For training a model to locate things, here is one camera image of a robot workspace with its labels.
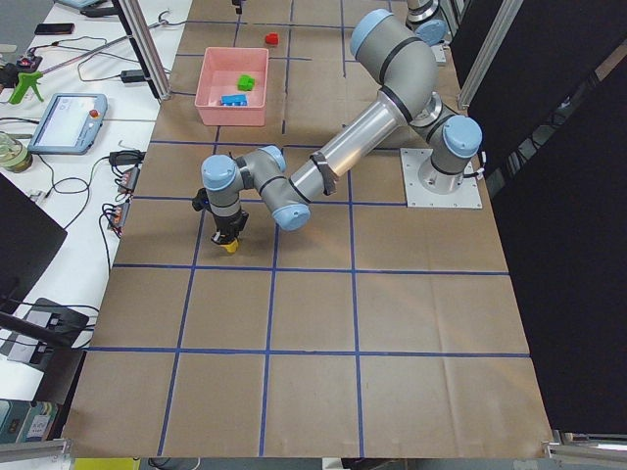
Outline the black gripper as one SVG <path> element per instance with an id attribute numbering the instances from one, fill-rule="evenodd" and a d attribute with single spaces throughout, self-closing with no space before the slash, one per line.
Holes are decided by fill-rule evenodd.
<path id="1" fill-rule="evenodd" d="M 231 241 L 239 239 L 240 233 L 245 229 L 249 214 L 244 210 L 238 210 L 229 216 L 215 216 L 217 231 L 211 237 L 213 243 L 217 245 L 227 245 L 228 238 Z"/>

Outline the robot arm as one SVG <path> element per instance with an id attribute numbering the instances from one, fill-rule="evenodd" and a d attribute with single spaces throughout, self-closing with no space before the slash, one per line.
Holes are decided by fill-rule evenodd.
<path id="1" fill-rule="evenodd" d="M 284 231 L 304 226 L 312 199 L 332 195 L 337 180 L 401 126 L 412 127 L 432 147 L 420 167 L 422 185 L 436 194 L 454 191 L 483 140 L 479 124 L 446 108 L 435 90 L 437 65 L 428 44 L 383 9 L 366 14 L 354 29 L 350 50 L 379 84 L 375 100 L 291 176 L 275 146 L 239 158 L 212 155 L 201 165 L 203 187 L 192 202 L 209 212 L 213 242 L 233 253 L 248 215 L 240 193 L 257 191 Z"/>
<path id="2" fill-rule="evenodd" d="M 429 46 L 442 43 L 449 32 L 439 0 L 408 0 L 406 26 Z"/>

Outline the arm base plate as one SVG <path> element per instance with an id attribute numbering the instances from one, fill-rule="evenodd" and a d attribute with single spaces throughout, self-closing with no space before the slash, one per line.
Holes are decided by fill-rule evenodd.
<path id="1" fill-rule="evenodd" d="M 431 149 L 401 148 L 406 204 L 410 209 L 482 210 L 477 178 L 466 178 L 472 171 L 467 162 L 463 173 L 448 175 L 431 162 Z"/>

